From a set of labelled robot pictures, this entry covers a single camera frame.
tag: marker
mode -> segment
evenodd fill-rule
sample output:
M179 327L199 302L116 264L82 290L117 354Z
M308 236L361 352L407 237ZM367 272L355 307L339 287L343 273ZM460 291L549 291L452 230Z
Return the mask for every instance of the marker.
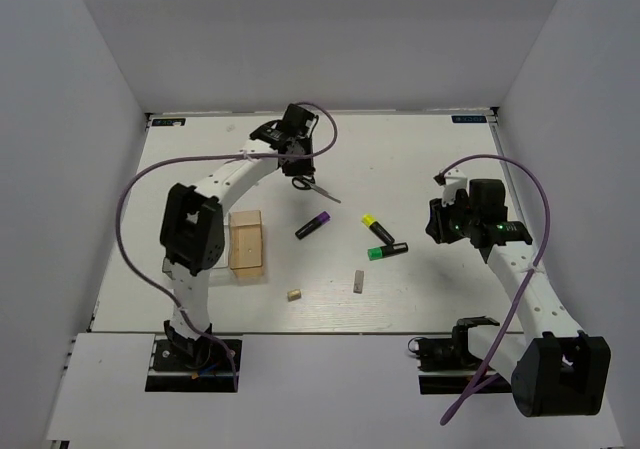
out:
M384 242L387 246L396 242L393 236L389 234L387 230L382 227L382 225L378 221L376 221L376 218L371 214L365 214L362 217L362 222L371 230L371 232L378 236L378 239Z
M389 256L395 256L396 254L403 254L409 252L409 246L406 242L400 242L391 246L374 247L367 251L369 254L369 260L375 261L377 259L383 259Z
M296 231L296 237L298 239L304 239L320 226L326 224L331 220L331 216L327 212L322 212L316 217L307 222L304 226Z

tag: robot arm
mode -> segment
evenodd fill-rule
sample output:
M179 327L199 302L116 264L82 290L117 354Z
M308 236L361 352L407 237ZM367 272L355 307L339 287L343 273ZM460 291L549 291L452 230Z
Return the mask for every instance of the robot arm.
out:
M282 120L251 133L240 159L227 162L193 185L176 184L169 191L160 232L160 243L166 249L162 269L183 307L174 307L164 328L187 365L198 367L206 361L210 344L186 324L181 311L187 311L196 329L212 332L207 306L209 274L224 251L224 216L245 192L278 168L287 176L313 175L311 158L293 160L287 155L313 152L310 130L316 121L313 113L290 104Z
M427 234L438 244L468 238L513 301L531 269L534 250L524 224L507 220L504 185L499 180L476 179L470 181L467 193L467 179L455 169L436 181L444 186L443 197L429 203ZM597 414L611 358L606 341L585 334L539 269L519 301L517 315L524 337L507 334L491 367L511 382L520 412L525 416ZM441 365L477 367L496 338L497 325L486 317L458 321L452 339L445 343L448 360L441 358ZM429 341L424 349L434 355L438 344Z

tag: green highlighter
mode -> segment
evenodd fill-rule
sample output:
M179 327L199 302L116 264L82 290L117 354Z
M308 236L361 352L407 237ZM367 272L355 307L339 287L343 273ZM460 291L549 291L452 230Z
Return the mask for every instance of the green highlighter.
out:
M391 244L389 246L374 247L367 252L369 254L369 260L376 261L378 259L384 259L385 257L409 252L409 246L406 242L399 242L398 244Z

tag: white wall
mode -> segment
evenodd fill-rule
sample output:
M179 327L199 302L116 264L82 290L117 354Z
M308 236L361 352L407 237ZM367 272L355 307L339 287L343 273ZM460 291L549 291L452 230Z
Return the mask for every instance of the white wall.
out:
M144 116L82 0L0 0L0 447L40 447Z
M607 386L626 447L640 448L640 0L559 0L501 110L506 152L549 193L545 263L613 361ZM535 191L525 207L541 228Z
M556 0L85 0L148 112L498 105Z

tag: small wooden block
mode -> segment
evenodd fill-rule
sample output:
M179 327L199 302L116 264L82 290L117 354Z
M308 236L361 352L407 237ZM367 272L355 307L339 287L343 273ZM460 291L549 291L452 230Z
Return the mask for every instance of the small wooden block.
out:
M295 301L296 299L300 299L301 297L302 297L302 292L300 292L300 289L287 292L287 299L289 300L289 302Z
M353 292L356 294L362 294L362 288L364 285L364 271L356 271L356 277L353 281Z
M259 277L264 274L262 257L262 216L260 211L232 212L231 255L229 267L239 277Z

